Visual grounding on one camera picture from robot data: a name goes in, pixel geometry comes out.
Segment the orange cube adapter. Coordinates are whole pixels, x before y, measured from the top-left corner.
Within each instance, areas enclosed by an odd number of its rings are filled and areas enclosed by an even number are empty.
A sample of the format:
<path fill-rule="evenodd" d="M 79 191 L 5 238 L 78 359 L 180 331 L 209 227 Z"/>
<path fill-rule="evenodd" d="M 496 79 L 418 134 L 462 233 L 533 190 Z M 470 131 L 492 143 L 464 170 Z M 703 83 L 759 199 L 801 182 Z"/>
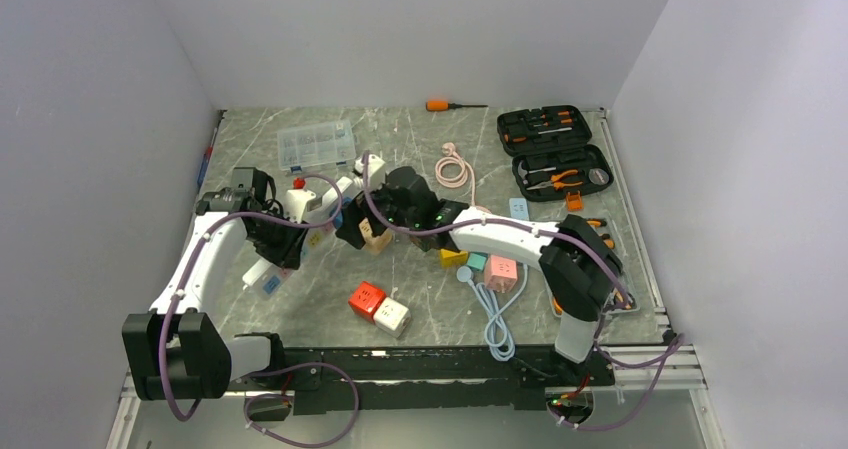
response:
<path fill-rule="evenodd" d="M 359 223 L 359 230 L 365 242 L 363 249 L 372 255 L 379 255 L 392 242 L 394 236 L 389 229 L 375 235 L 367 218 L 363 218 Z"/>

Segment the yellow cube adapter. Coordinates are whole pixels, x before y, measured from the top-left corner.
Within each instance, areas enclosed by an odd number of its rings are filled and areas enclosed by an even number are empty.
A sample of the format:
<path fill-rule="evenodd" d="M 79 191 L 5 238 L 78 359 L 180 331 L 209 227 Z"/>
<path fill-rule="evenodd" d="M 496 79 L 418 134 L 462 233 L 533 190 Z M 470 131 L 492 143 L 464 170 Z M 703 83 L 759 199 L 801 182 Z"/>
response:
<path fill-rule="evenodd" d="M 469 253 L 467 251 L 453 251 L 449 249 L 439 250 L 440 265 L 443 268 L 459 267 L 465 265 L 468 261 Z"/>

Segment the white long power strip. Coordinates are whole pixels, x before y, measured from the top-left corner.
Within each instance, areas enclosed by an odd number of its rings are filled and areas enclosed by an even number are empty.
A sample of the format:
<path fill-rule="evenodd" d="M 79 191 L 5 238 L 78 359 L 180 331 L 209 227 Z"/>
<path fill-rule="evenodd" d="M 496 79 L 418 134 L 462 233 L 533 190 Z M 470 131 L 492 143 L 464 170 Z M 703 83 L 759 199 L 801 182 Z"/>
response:
<path fill-rule="evenodd" d="M 349 201 L 362 188 L 359 177 L 342 177 L 334 188 L 319 195 L 296 178 L 292 187 L 265 210 L 276 218 L 295 223 L 295 228 L 265 220 L 250 219 L 245 224 L 248 240 L 258 260 L 242 275 L 242 288 L 263 297 L 273 295 L 295 270 L 302 258 L 315 249 L 341 224 L 336 212 L 339 203 Z"/>

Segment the light blue round plug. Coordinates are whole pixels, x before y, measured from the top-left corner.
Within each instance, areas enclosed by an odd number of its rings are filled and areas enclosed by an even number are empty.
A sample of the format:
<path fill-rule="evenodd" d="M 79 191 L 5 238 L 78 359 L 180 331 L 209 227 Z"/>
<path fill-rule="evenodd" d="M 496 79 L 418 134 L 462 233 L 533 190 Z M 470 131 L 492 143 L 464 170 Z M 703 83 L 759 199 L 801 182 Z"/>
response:
<path fill-rule="evenodd" d="M 467 266 L 460 266 L 456 271 L 456 278 L 461 283 L 473 285 L 474 274 Z"/>

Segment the teal cube adapter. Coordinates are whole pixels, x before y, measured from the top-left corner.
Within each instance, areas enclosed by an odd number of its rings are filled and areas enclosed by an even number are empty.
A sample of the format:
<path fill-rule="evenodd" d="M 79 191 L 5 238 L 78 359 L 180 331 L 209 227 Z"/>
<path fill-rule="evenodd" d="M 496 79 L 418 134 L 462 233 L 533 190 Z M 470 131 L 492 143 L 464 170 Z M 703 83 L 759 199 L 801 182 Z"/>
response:
<path fill-rule="evenodd" d="M 488 261 L 488 256 L 481 253 L 470 253 L 466 265 L 473 271 L 483 272 Z"/>

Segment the red cube adapter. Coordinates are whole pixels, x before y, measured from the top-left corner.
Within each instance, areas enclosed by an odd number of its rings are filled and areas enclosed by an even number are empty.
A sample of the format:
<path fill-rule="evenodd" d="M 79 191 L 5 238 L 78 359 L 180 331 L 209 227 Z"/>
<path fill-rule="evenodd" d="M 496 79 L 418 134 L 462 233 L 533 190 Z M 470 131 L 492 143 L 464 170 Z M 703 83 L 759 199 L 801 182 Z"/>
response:
<path fill-rule="evenodd" d="M 369 323 L 373 323 L 375 314 L 386 297 L 387 295 L 382 289 L 367 281 L 362 281 L 349 297 L 348 305 L 356 315 Z"/>

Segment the white cube adapter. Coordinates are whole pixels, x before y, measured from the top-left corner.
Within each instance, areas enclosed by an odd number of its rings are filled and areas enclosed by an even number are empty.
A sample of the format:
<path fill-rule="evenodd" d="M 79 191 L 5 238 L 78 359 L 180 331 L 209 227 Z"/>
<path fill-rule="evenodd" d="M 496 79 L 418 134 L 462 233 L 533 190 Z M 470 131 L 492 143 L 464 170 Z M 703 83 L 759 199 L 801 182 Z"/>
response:
<path fill-rule="evenodd" d="M 373 321 L 378 328 L 398 339 L 410 319 L 411 314 L 407 306 L 386 297 L 376 309 Z"/>

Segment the light blue power strip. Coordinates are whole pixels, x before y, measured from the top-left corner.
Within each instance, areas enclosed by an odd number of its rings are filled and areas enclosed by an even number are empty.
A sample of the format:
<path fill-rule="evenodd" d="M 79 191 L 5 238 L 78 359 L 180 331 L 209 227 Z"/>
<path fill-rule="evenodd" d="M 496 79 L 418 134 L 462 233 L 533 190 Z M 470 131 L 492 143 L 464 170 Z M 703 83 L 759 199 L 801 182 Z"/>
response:
<path fill-rule="evenodd" d="M 530 220 L 528 202 L 524 198 L 510 198 L 509 211 L 510 217 L 513 219 L 522 221 Z"/>

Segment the pink cube socket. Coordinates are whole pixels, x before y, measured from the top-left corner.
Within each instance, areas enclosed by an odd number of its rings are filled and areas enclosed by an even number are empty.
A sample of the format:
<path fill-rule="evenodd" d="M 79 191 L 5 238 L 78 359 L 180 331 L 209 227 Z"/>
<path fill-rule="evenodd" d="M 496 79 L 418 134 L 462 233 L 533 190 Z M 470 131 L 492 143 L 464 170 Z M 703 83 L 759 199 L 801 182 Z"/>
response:
<path fill-rule="evenodd" d="M 517 263 L 502 256 L 490 255 L 484 266 L 483 279 L 487 289 L 507 293 L 518 281 Z"/>

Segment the black tool case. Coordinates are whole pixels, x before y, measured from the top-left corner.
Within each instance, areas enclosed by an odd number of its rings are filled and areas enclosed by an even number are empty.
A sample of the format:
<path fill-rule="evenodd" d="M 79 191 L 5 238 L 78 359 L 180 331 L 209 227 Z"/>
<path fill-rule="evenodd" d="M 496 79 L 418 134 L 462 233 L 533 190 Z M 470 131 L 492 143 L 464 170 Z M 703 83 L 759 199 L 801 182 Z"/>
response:
<path fill-rule="evenodd" d="M 496 128 L 504 151 L 512 158 L 519 190 L 531 202 L 550 202 L 568 194 L 587 196 L 606 190 L 614 182 L 603 152 L 591 143 L 592 131 L 586 118 L 572 105 L 503 113 L 497 117 Z M 583 185 L 527 190 L 570 169 L 580 171 Z"/>

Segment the grey tool case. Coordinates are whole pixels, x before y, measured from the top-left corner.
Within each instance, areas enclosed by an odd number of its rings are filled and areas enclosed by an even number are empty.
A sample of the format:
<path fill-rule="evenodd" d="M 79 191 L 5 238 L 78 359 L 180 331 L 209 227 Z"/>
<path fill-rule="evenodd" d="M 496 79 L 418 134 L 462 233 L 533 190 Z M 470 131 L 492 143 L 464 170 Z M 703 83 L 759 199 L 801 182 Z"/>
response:
<path fill-rule="evenodd" d="M 584 322 L 602 313 L 634 312 L 638 304 L 631 292 L 621 293 L 609 278 L 623 280 L 623 263 L 615 254 L 615 241 L 604 219 L 569 215 L 557 225 L 558 232 L 583 243 L 601 259 L 596 262 L 572 242 L 555 239 L 543 251 L 540 267 L 556 306 Z"/>

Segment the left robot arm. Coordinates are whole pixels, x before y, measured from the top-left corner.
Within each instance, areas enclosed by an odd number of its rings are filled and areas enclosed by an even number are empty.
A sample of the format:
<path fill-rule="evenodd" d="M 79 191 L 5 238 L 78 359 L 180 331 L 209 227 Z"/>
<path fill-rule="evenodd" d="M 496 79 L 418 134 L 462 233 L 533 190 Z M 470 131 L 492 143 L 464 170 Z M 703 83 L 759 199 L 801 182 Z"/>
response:
<path fill-rule="evenodd" d="M 147 311 L 128 315 L 122 326 L 138 397 L 169 403 L 216 399 L 242 377 L 264 389 L 279 386 L 288 371 L 280 336 L 224 339 L 208 310 L 245 243 L 278 269 L 298 269 L 308 232 L 340 214 L 344 192 L 354 185 L 341 178 L 322 196 L 304 188 L 278 195 L 270 174 L 238 167 L 229 186 L 202 195 L 170 281 Z"/>

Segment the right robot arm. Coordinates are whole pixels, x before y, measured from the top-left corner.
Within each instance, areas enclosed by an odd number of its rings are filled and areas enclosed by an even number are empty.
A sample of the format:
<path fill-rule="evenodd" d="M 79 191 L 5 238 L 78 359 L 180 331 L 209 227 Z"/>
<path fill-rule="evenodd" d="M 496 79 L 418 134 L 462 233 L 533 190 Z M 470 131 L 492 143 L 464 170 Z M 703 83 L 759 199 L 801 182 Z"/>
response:
<path fill-rule="evenodd" d="M 486 253 L 540 271 L 563 311 L 552 373 L 564 384 L 588 373 L 605 304 L 623 285 L 620 260 L 586 219 L 569 215 L 554 223 L 492 215 L 438 197 L 410 166 L 386 172 L 370 152 L 359 157 L 354 172 L 362 183 L 342 204 L 338 238 L 363 248 L 359 225 L 368 220 L 375 235 L 387 230 L 404 234 L 424 252 Z"/>

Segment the clear screw organizer box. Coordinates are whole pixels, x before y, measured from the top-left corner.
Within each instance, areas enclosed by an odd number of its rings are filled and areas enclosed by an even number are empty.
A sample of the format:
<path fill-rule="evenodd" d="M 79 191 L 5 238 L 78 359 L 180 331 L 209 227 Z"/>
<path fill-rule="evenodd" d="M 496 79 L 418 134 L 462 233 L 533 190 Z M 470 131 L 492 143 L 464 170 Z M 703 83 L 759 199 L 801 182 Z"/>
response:
<path fill-rule="evenodd" d="M 352 126 L 337 120 L 281 129 L 278 164 L 290 172 L 324 165 L 345 165 L 356 158 Z"/>

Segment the orange handled screwdriver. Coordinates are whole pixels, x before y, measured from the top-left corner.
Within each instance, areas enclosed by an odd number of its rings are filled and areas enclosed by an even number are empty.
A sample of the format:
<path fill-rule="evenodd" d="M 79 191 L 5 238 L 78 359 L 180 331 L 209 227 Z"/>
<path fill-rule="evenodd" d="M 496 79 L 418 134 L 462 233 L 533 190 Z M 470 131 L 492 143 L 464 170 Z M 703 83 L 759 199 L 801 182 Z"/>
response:
<path fill-rule="evenodd" d="M 447 100 L 428 100 L 425 103 L 425 109 L 428 112 L 446 112 L 464 108 L 487 108 L 486 104 L 461 104 L 450 102 Z"/>

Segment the orange handled pliers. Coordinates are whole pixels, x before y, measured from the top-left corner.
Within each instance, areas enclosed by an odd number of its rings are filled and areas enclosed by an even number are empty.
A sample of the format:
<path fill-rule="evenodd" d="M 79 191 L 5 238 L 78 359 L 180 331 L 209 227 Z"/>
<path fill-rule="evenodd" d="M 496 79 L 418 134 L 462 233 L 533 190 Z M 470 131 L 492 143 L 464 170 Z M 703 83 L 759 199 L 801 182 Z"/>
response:
<path fill-rule="evenodd" d="M 527 187 L 528 191 L 540 190 L 543 188 L 552 187 L 555 190 L 565 188 L 578 187 L 584 184 L 584 180 L 577 169 L 570 169 L 561 173 L 552 175 L 547 181 L 539 182 Z"/>

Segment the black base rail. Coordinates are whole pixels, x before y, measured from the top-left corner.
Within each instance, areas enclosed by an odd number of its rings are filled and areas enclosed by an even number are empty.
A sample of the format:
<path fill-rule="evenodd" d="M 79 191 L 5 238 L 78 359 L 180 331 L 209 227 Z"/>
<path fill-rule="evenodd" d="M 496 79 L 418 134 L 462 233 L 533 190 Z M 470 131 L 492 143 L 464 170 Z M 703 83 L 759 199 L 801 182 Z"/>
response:
<path fill-rule="evenodd" d="M 508 362 L 485 346 L 288 348 L 292 375 L 242 377 L 228 392 L 279 392 L 293 398 L 297 415 L 350 410 L 506 406 L 543 410 L 551 397 L 615 383 L 612 366 L 590 355 L 572 363 L 548 345 L 523 344 Z"/>

